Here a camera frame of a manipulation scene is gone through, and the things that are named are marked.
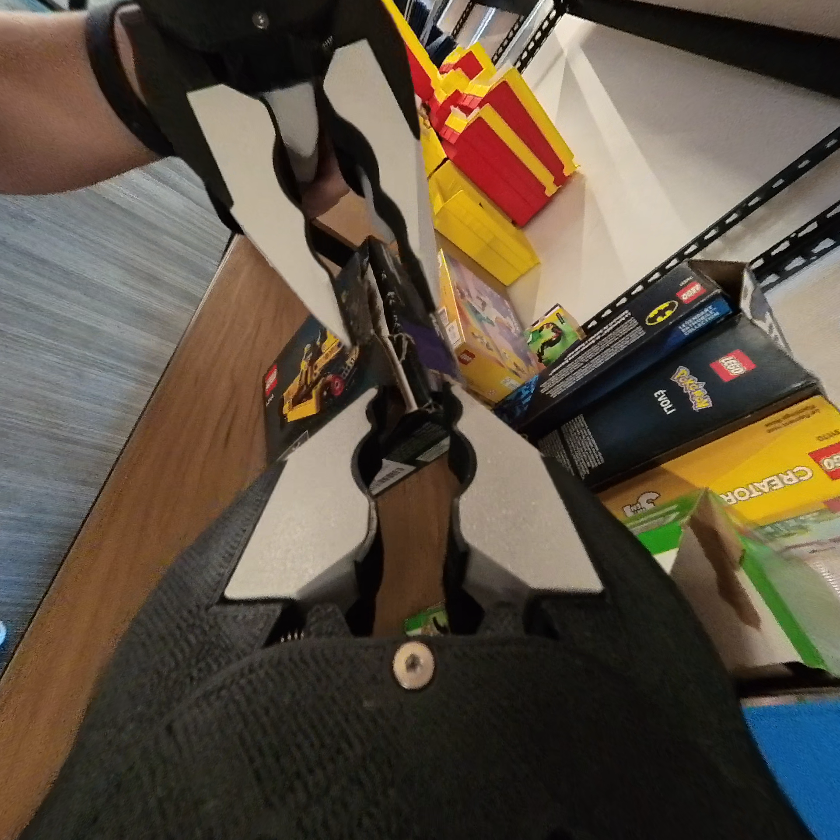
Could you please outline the yellow plastic bin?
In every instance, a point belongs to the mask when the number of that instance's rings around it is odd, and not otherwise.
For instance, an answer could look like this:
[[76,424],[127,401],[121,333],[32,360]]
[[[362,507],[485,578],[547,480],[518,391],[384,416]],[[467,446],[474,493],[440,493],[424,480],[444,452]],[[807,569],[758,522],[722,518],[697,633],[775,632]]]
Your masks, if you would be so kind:
[[504,286],[539,265],[528,237],[452,161],[427,179],[434,227]]

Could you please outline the black toy box yellow logo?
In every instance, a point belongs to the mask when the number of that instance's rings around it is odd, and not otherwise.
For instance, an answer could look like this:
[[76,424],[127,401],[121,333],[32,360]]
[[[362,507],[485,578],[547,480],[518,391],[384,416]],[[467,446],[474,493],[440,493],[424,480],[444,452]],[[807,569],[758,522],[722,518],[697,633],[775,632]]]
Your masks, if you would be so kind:
[[582,409],[536,445],[601,491],[822,394],[813,373],[739,316]]

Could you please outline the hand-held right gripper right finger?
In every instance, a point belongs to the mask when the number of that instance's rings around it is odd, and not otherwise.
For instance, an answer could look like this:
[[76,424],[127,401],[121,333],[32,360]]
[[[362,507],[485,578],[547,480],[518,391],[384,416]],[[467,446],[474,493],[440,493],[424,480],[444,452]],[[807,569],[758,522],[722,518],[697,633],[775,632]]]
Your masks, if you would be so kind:
[[478,604],[597,595],[603,584],[539,451],[460,385],[447,393],[451,532]]

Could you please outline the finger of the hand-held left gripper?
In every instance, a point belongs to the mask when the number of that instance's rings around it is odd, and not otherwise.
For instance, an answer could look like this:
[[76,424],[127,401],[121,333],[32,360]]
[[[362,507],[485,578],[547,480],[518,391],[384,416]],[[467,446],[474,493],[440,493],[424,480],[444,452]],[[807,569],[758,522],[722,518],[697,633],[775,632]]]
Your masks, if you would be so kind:
[[407,112],[371,44],[337,48],[322,80],[320,111],[343,175],[364,199],[375,232],[396,248],[425,312],[439,300],[436,241],[410,77]]
[[310,314],[350,344],[329,270],[309,246],[302,211],[280,185],[275,150],[285,146],[272,109],[225,85],[186,97],[232,199],[235,221]]

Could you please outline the purple green toy box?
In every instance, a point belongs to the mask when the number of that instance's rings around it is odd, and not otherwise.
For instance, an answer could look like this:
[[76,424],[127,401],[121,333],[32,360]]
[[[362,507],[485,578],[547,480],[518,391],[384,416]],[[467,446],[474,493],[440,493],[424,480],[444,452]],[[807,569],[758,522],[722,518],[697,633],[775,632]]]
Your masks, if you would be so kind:
[[531,353],[548,369],[585,339],[585,331],[571,314],[555,304],[525,332]]

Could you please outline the orange toy box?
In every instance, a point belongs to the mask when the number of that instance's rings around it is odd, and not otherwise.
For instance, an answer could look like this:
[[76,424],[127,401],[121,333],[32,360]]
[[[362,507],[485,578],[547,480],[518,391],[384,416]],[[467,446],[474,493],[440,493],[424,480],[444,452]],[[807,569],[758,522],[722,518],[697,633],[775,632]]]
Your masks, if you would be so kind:
[[446,249],[437,252],[437,313],[466,386],[494,406],[541,372],[508,297]]

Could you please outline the small black yellow toy box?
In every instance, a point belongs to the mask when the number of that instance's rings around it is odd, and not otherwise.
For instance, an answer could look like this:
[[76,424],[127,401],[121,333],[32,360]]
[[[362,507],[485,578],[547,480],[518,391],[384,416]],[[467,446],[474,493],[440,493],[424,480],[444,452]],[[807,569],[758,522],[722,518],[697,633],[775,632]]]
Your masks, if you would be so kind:
[[372,391],[372,428],[355,454],[376,497],[448,453],[457,364],[437,317],[379,239],[368,237],[332,286],[352,341],[308,316],[280,351],[262,385],[267,457],[287,459]]

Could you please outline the green toy box white edge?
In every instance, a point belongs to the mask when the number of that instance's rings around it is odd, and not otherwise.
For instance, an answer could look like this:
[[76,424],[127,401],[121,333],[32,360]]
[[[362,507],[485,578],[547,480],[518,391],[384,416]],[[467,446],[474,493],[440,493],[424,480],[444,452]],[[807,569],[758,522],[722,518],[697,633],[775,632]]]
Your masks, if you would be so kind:
[[677,584],[728,672],[839,676],[838,594],[824,574],[776,552],[710,490],[625,518]]

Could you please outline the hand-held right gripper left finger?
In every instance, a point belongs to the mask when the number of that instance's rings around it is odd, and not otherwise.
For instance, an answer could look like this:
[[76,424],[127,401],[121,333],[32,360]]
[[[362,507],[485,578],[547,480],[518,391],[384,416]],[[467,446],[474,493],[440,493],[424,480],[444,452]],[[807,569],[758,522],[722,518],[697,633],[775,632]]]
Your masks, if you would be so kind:
[[224,590],[230,601],[355,601],[377,517],[358,466],[368,389],[284,462]]

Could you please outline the black bat logo toy box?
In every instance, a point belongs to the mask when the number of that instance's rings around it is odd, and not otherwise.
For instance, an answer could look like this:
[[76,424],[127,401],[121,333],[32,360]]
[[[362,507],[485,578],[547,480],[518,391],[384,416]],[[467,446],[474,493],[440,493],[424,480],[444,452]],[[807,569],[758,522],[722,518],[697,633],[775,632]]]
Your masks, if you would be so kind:
[[749,265],[690,259],[635,287],[587,325],[586,337],[492,412],[537,441],[717,326],[744,316],[791,351]]

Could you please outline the person's left hand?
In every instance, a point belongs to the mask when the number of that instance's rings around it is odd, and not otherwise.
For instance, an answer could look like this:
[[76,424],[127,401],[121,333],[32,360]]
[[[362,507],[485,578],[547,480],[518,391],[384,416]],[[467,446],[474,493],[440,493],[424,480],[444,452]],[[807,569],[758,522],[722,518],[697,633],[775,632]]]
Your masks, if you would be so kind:
[[301,209],[307,219],[318,218],[333,209],[351,192],[338,160],[331,151],[320,153],[314,178],[301,187]]

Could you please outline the wooden desk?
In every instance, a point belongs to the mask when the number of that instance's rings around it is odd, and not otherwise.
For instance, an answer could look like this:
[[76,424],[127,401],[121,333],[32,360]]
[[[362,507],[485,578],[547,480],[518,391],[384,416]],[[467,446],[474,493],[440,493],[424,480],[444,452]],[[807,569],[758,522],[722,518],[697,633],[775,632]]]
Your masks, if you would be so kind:
[[265,467],[263,374],[306,316],[236,238],[3,673],[2,838],[43,801],[166,568]]

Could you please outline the black metal rack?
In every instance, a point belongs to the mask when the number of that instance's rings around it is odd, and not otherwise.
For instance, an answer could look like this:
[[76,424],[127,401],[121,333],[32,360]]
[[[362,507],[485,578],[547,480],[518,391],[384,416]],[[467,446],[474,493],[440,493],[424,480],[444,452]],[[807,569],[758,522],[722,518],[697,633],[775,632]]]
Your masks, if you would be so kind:
[[524,73],[579,165],[511,297],[586,319],[830,132],[838,98],[566,15]]

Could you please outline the person's left forearm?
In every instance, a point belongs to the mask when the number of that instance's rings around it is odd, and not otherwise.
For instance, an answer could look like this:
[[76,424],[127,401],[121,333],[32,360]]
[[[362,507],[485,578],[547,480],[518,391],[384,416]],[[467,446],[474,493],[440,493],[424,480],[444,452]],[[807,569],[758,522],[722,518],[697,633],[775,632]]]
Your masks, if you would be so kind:
[[121,3],[1,16],[1,193],[71,192],[172,154],[151,126]]

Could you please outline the yellow flamingo toy box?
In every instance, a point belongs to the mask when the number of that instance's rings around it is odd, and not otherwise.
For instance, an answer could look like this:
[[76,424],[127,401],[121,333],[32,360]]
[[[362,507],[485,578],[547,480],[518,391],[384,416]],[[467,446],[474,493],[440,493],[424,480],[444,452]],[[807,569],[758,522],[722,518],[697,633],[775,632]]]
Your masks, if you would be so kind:
[[814,396],[601,492],[620,519],[701,490],[756,526],[839,511],[839,413]]

